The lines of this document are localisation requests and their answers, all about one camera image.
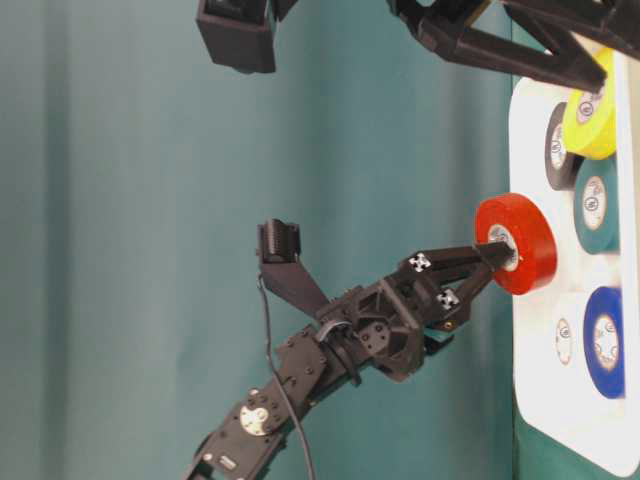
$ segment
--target yellow tape roll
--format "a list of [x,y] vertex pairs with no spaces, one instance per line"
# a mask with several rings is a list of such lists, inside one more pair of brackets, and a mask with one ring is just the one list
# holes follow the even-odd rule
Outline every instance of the yellow tape roll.
[[565,148],[592,160],[603,160],[616,151],[616,98],[613,51],[604,48],[596,61],[607,71],[597,93],[572,90],[562,119]]

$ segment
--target teal tape roll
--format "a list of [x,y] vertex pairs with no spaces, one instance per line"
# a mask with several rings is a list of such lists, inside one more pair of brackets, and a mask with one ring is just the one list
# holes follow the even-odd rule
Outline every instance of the teal tape roll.
[[615,155],[585,160],[576,178],[573,220],[582,248],[588,253],[619,248],[618,178]]

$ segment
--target blue tape roll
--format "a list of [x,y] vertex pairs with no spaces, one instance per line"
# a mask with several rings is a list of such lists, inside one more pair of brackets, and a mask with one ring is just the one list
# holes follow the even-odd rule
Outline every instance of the blue tape roll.
[[607,398],[624,396],[624,335],[619,288],[595,290],[584,314],[584,353],[594,385]]
[[617,251],[618,178],[615,155],[585,160],[576,178],[573,221],[580,245],[591,254]]

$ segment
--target red tape roll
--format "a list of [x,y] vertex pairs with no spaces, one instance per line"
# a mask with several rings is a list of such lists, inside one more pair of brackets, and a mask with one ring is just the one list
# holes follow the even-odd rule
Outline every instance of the red tape roll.
[[538,207],[524,195],[506,193],[482,202],[476,211],[476,241],[506,241],[513,258],[494,275],[514,295],[549,283],[558,257],[551,228]]

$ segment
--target checkered marker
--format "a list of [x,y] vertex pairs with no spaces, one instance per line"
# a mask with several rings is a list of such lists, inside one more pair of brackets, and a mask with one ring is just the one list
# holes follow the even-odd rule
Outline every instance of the checkered marker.
[[451,310],[455,305],[460,303],[460,299],[450,288],[447,288],[444,293],[438,295],[438,300],[445,310]]
[[431,262],[424,256],[424,253],[419,253],[415,257],[411,257],[409,263],[413,265],[413,269],[418,273],[421,273],[431,266]]

